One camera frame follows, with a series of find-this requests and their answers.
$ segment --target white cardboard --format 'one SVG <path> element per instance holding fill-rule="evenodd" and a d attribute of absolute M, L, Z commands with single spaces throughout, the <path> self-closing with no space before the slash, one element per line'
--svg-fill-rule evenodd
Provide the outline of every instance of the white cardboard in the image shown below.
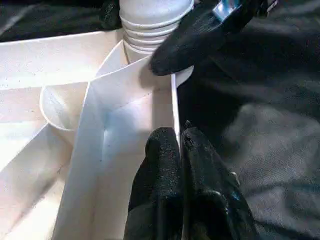
<path fill-rule="evenodd" d="M 176 82 L 186 75 L 154 76 L 149 57 L 142 55 L 129 64 L 118 36 L 96 32 L 0 44 L 7 53 L 0 60 L 5 66 L 0 68 L 0 130 L 5 124 L 17 124 L 14 131 L 33 127 L 26 145 L 0 171 L 0 182 L 9 187 L 6 194 L 1 188 L 0 205 L 6 207 L 0 209 L 0 238 L 7 233 L 5 240 L 50 239 L 54 228 L 53 240 L 122 239 L 133 177 L 149 135 L 173 127 L 179 140 Z M 40 87 L 82 81 L 89 83 L 70 171 L 61 179 L 72 146 L 44 123 Z M 30 231 L 34 224 L 41 230 Z"/>
<path fill-rule="evenodd" d="M 117 30 L 0 43 L 0 90 L 88 82 L 121 39 Z"/>
<path fill-rule="evenodd" d="M 122 239 L 149 135 L 158 127 L 179 127 L 171 77 L 154 76 L 148 61 L 90 83 L 53 240 Z"/>

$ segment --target cup rim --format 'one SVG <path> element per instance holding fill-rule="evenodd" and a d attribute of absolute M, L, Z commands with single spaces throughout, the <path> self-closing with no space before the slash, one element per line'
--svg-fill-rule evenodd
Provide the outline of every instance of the cup rim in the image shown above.
<path fill-rule="evenodd" d="M 40 91 L 40 97 L 39 97 L 39 108 L 40 108 L 40 112 L 42 114 L 42 116 L 44 117 L 44 119 L 46 120 L 46 122 L 53 126 L 54 128 L 58 129 L 58 130 L 61 130 L 61 131 L 65 131 L 65 132 L 75 132 L 76 129 L 72 129 L 72 128 L 64 128 L 64 127 L 61 127 L 61 126 L 58 126 L 56 125 L 54 122 L 52 122 L 48 117 L 47 117 L 47 114 L 45 113 L 44 111 L 44 106 L 43 106 L 43 101 L 44 101 L 44 94 L 45 94 L 45 90 L 48 89 L 48 85 L 46 86 L 43 86 L 41 88 L 41 91 Z"/>
<path fill-rule="evenodd" d="M 191 3 L 190 5 L 188 6 L 188 8 L 181 14 L 179 14 L 178 16 L 170 19 L 170 20 L 167 20 L 167 21 L 163 21 L 163 22 L 158 22 L 158 23 L 154 23 L 154 24 L 139 24 L 139 23 L 133 23 L 129 20 L 126 20 L 122 14 L 121 14 L 121 11 L 120 11 L 120 19 L 122 22 L 124 22 L 125 25 L 129 25 L 131 27 L 134 27 L 134 28 L 137 28 L 137 29 L 156 29 L 156 28 L 160 28 L 160 27 L 164 27 L 164 26 L 167 26 L 167 25 L 170 25 L 174 22 L 177 22 L 179 21 L 180 19 L 182 19 L 188 12 L 191 11 L 191 9 L 194 7 L 194 1 L 191 0 Z"/>
<path fill-rule="evenodd" d="M 132 44 L 129 44 L 126 40 L 123 40 L 123 44 L 124 44 L 124 47 L 125 48 L 128 48 L 130 49 L 131 51 L 134 51 L 138 54 L 148 54 L 148 55 L 151 55 L 155 50 L 147 50 L 147 49 L 143 49 L 143 47 L 139 47 L 139 46 L 136 46 L 136 45 L 132 45 Z"/>
<path fill-rule="evenodd" d="M 130 42 L 135 44 L 135 42 L 137 44 L 145 44 L 145 45 L 156 45 L 156 44 L 161 44 L 164 42 L 165 39 L 158 39 L 158 40 L 141 40 L 141 39 L 137 39 L 131 36 L 128 36 L 127 34 L 125 35 L 125 38 Z"/>
<path fill-rule="evenodd" d="M 172 33 L 175 29 L 178 28 L 178 26 L 174 26 L 170 29 L 164 30 L 164 31 L 159 31 L 159 32 L 141 32 L 141 31 L 135 31 L 132 29 L 127 28 L 125 25 L 122 26 L 124 31 L 127 33 L 131 33 L 132 35 L 137 35 L 137 36 L 141 36 L 141 37 L 160 37 L 160 36 L 164 36 L 167 34 Z"/>

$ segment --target dark cloth background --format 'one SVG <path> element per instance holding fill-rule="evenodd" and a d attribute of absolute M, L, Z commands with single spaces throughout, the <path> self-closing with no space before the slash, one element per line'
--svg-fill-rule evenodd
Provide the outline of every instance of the dark cloth background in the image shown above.
<path fill-rule="evenodd" d="M 262 239 L 320 239 L 320 0 L 279 1 L 195 66 L 180 121 L 237 173 Z M 0 3 L 0 41 L 100 30 L 100 6 Z"/>

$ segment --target black rubber glove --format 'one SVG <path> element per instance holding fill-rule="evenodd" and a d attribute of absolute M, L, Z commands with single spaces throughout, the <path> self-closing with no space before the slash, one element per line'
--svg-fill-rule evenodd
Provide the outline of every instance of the black rubber glove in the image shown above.
<path fill-rule="evenodd" d="M 124 240 L 181 240 L 182 162 L 172 128 L 158 128 L 135 175 Z"/>
<path fill-rule="evenodd" d="M 188 199 L 189 235 L 200 240 L 257 240 L 258 234 L 239 183 L 197 128 L 181 137 Z"/>
<path fill-rule="evenodd" d="M 149 137 L 132 185 L 124 239 L 181 240 L 183 226 L 190 240 L 258 239 L 235 176 L 206 137 L 189 128 L 181 144 L 183 164 L 172 128 Z"/>
<path fill-rule="evenodd" d="M 229 14 L 216 10 L 217 0 L 199 3 L 155 51 L 150 61 L 152 72 L 164 76 L 203 60 L 227 38 L 241 31 L 254 16 L 266 15 L 269 2 L 273 0 L 221 0 L 219 4 L 236 3 Z"/>

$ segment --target white cup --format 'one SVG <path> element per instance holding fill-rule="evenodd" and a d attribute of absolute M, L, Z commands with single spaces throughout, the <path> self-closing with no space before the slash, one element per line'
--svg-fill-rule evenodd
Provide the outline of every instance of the white cup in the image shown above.
<path fill-rule="evenodd" d="M 166 37 L 164 39 L 148 40 L 148 39 L 133 38 L 126 35 L 124 39 L 133 46 L 156 49 L 162 44 L 162 42 L 166 39 Z"/>
<path fill-rule="evenodd" d="M 74 144 L 87 85 L 87 82 L 50 85 L 44 86 L 40 92 L 43 117 L 71 145 Z"/>
<path fill-rule="evenodd" d="M 139 26 L 132 26 L 130 24 L 127 24 L 125 22 L 122 22 L 122 27 L 125 32 L 133 31 L 134 34 L 144 36 L 144 37 L 156 37 L 161 35 L 166 35 L 174 31 L 179 26 L 180 21 L 175 21 L 171 24 L 164 25 L 161 27 L 150 27 L 150 28 L 143 28 Z"/>
<path fill-rule="evenodd" d="M 140 28 L 158 28 L 179 21 L 194 0 L 120 0 L 121 21 Z"/>
<path fill-rule="evenodd" d="M 146 56 L 149 56 L 153 51 L 142 51 L 132 47 L 129 43 L 123 40 L 124 49 L 126 52 L 127 59 L 129 63 L 134 63 L 140 59 L 143 59 Z"/>
<path fill-rule="evenodd" d="M 166 40 L 166 38 L 170 35 L 170 33 L 171 32 L 169 32 L 168 34 L 160 35 L 160 36 L 142 36 L 142 35 L 131 34 L 130 31 L 125 31 L 124 35 L 128 39 L 134 39 L 134 41 L 138 41 L 138 43 L 140 42 L 143 44 L 150 43 L 152 45 L 152 44 L 162 43 L 164 40 Z"/>

